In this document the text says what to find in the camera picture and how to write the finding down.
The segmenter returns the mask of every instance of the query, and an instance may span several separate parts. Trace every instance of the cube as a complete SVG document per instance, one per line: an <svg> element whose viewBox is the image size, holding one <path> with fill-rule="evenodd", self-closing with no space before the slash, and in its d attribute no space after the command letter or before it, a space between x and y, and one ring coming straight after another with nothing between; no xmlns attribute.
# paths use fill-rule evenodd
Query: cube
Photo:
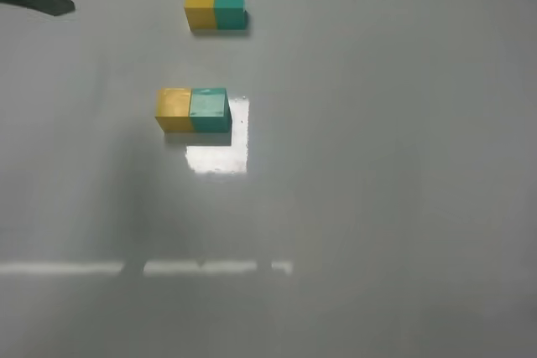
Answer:
<svg viewBox="0 0 537 358"><path fill-rule="evenodd" d="M218 29L245 29L244 0L215 0L215 17Z"/></svg>
<svg viewBox="0 0 537 358"><path fill-rule="evenodd" d="M185 14L190 29L216 29L215 0L185 0Z"/></svg>
<svg viewBox="0 0 537 358"><path fill-rule="evenodd" d="M191 30L246 29L244 0L185 0Z"/></svg>
<svg viewBox="0 0 537 358"><path fill-rule="evenodd" d="M190 88L163 88L157 98L156 119L164 132L194 132L190 119Z"/></svg>
<svg viewBox="0 0 537 358"><path fill-rule="evenodd" d="M232 125L232 115L229 110L226 89L192 89L190 120L196 132L229 132Z"/></svg>

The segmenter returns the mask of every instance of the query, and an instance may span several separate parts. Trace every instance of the teal cube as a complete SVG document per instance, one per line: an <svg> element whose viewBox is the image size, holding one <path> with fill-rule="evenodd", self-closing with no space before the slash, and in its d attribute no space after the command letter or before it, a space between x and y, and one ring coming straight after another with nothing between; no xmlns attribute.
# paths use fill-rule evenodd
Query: teal cube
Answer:
<svg viewBox="0 0 537 358"><path fill-rule="evenodd" d="M195 132L227 133L232 114L225 88L193 88L190 121Z"/></svg>
<svg viewBox="0 0 537 358"><path fill-rule="evenodd" d="M215 0L214 8L218 29L246 29L244 0Z"/></svg>

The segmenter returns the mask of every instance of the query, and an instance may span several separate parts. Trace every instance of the gray surface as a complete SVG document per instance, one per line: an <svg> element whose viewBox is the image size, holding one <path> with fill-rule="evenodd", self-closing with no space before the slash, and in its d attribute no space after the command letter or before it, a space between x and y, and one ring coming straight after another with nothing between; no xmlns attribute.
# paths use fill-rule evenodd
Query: gray surface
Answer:
<svg viewBox="0 0 537 358"><path fill-rule="evenodd" d="M537 0L75 1L0 6L2 357L537 356Z"/></svg>

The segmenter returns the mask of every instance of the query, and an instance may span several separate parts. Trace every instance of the block pair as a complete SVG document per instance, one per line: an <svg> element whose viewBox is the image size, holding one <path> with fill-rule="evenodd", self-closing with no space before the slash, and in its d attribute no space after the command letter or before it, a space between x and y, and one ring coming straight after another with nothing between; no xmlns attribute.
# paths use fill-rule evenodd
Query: block pair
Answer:
<svg viewBox="0 0 537 358"><path fill-rule="evenodd" d="M225 88L163 88L157 122L165 132L229 132L232 116Z"/></svg>
<svg viewBox="0 0 537 358"><path fill-rule="evenodd" d="M246 29L244 0L185 0L190 30Z"/></svg>

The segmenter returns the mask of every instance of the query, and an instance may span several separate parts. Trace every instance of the yellow cube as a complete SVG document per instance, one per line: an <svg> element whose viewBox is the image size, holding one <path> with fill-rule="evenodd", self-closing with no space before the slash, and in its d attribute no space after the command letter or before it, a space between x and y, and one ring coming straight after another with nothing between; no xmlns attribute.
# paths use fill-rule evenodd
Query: yellow cube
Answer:
<svg viewBox="0 0 537 358"><path fill-rule="evenodd" d="M215 0L185 0L190 29L216 29Z"/></svg>
<svg viewBox="0 0 537 358"><path fill-rule="evenodd" d="M157 99L157 122L165 132L194 132L190 120L191 88L163 88Z"/></svg>

